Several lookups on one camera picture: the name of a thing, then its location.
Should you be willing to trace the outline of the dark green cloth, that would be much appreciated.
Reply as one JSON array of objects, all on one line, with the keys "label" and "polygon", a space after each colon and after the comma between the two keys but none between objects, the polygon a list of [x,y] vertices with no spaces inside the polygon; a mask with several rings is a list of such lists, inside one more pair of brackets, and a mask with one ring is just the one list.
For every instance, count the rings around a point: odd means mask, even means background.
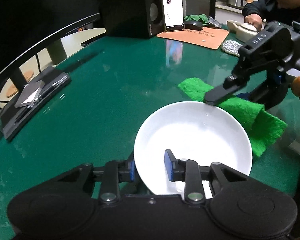
[{"label": "dark green cloth", "polygon": [[198,21],[201,22],[202,24],[208,24],[209,19],[205,14],[200,14],[200,15],[186,15],[184,17],[184,21]]}]

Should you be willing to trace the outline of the grey notepad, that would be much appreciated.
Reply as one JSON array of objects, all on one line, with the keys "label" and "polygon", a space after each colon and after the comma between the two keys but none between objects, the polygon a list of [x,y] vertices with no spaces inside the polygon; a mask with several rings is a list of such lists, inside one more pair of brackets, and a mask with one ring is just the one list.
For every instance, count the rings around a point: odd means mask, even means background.
[{"label": "grey notepad", "polygon": [[43,80],[39,80],[34,83],[28,83],[19,95],[19,98],[14,105],[15,108],[25,107],[33,103],[34,100],[39,96],[44,85],[45,83]]}]

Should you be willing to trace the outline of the black computer mouse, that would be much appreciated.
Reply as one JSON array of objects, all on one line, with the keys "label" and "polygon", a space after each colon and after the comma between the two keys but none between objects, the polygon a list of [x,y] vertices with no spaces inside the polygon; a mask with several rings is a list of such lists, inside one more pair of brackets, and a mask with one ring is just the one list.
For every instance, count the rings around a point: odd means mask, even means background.
[{"label": "black computer mouse", "polygon": [[200,31],[203,29],[202,22],[194,21],[194,20],[188,20],[184,22],[184,28],[189,30],[197,30]]}]

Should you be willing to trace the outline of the smartphone with white screen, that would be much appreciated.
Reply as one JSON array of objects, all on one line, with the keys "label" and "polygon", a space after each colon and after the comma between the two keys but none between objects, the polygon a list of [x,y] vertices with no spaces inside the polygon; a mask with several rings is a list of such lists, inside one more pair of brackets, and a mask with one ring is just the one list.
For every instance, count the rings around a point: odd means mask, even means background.
[{"label": "smartphone with white screen", "polygon": [[184,29],[183,0],[161,0],[166,32]]}]

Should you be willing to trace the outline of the black speaker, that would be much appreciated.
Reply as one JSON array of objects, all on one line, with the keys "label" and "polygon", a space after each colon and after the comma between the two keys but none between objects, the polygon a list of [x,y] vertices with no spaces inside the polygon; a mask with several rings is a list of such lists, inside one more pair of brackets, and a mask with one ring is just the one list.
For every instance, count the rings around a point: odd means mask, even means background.
[{"label": "black speaker", "polygon": [[161,0],[98,0],[108,36],[148,39],[164,31]]}]

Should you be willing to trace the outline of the grey woven coaster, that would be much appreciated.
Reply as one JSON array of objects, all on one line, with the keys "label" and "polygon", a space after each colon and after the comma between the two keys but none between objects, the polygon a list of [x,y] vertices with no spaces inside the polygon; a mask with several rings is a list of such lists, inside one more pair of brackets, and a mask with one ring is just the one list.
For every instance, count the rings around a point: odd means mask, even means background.
[{"label": "grey woven coaster", "polygon": [[221,49],[227,54],[239,57],[239,48],[241,48],[241,46],[242,45],[235,40],[225,40],[221,45]]}]

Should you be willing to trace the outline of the seated person in dark jacket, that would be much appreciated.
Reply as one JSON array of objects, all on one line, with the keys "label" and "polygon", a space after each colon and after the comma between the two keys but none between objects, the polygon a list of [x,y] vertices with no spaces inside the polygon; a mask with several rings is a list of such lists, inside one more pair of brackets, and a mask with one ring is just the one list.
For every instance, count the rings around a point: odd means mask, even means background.
[{"label": "seated person in dark jacket", "polygon": [[262,29],[262,22],[277,21],[292,25],[300,23],[300,0],[258,0],[247,3],[242,10],[245,23],[253,25],[257,31]]}]

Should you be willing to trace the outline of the black curved monitor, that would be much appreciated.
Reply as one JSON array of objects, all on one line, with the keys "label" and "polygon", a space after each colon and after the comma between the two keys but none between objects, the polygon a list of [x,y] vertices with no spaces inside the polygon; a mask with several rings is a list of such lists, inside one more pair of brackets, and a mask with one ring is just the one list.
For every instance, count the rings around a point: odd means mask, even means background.
[{"label": "black curved monitor", "polygon": [[98,18],[97,0],[0,0],[0,83],[42,40]]}]

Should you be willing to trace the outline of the tan cork mouse pad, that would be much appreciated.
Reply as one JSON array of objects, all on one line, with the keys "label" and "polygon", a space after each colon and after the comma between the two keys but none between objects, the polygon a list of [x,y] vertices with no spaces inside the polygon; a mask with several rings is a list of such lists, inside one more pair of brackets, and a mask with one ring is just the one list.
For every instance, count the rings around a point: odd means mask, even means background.
[{"label": "tan cork mouse pad", "polygon": [[184,29],[180,31],[162,32],[159,33],[157,37],[216,50],[220,47],[229,33],[229,31],[224,29],[204,27],[202,30]]}]

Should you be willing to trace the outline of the white teapot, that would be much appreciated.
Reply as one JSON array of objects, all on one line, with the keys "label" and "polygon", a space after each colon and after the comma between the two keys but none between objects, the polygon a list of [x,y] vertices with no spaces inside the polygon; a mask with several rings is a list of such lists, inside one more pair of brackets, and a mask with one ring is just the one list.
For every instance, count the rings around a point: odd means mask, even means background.
[{"label": "white teapot", "polygon": [[236,34],[238,40],[247,42],[258,34],[257,29],[249,23],[240,23],[234,20],[227,20],[227,27]]}]

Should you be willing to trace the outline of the green cleaning cloth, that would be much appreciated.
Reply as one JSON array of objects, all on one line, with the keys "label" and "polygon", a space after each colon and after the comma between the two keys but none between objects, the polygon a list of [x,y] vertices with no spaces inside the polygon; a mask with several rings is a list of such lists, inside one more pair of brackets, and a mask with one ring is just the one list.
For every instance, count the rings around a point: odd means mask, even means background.
[{"label": "green cleaning cloth", "polygon": [[[212,90],[213,86],[192,77],[179,83],[178,88],[191,100],[202,102],[205,93]],[[287,128],[287,124],[268,113],[264,105],[234,95],[217,106],[231,114],[242,125],[249,137],[253,155],[257,158],[273,145]]]}]

